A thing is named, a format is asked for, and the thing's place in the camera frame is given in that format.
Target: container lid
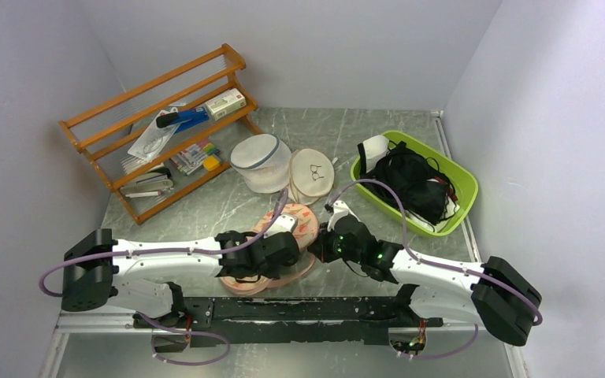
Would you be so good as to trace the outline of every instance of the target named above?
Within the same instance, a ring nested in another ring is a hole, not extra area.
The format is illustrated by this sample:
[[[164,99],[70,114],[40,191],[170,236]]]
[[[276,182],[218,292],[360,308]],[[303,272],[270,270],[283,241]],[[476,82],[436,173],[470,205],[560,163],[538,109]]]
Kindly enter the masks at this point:
[[[272,134],[251,136],[233,149],[231,165],[238,169],[257,168],[273,156],[279,145],[280,139]]]

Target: round plastic container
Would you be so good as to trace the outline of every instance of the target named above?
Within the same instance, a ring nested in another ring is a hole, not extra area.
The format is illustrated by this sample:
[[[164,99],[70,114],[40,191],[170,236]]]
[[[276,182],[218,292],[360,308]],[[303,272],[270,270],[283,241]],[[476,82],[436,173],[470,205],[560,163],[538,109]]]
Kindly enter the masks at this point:
[[[311,205],[326,196],[335,181],[335,168],[324,154],[311,148],[291,156],[288,196],[297,203]]]
[[[231,166],[256,193],[274,193],[288,185],[291,150],[275,135],[260,134],[238,143],[231,152]]]

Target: blue handled tool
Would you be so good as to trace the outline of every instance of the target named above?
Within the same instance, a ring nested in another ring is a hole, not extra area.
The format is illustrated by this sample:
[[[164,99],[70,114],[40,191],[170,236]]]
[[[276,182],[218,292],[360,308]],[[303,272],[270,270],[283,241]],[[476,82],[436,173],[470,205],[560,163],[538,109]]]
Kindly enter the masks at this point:
[[[168,113],[157,117],[157,127],[167,128],[171,124],[180,124],[175,131],[175,133],[177,133],[183,132],[188,128],[192,128],[197,124],[201,124],[206,120],[209,120],[209,117],[204,109],[190,109],[182,112]]]

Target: glasses drawing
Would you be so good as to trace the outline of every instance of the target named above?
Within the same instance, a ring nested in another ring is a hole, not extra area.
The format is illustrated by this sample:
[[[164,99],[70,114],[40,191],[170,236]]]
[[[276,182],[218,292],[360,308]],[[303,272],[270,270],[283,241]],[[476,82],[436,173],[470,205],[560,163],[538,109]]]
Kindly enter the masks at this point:
[[[314,181],[324,178],[323,176],[319,175],[319,168],[321,168],[320,165],[310,164],[310,171],[312,171],[312,180]]]

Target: white pen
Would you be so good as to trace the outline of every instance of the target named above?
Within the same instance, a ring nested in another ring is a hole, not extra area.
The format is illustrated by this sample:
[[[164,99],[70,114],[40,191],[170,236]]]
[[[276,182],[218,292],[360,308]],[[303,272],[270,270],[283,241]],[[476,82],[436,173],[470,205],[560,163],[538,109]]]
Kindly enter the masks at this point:
[[[142,193],[131,193],[125,195],[129,198],[138,198],[138,197],[156,197],[157,195],[161,195],[161,191],[144,191]]]

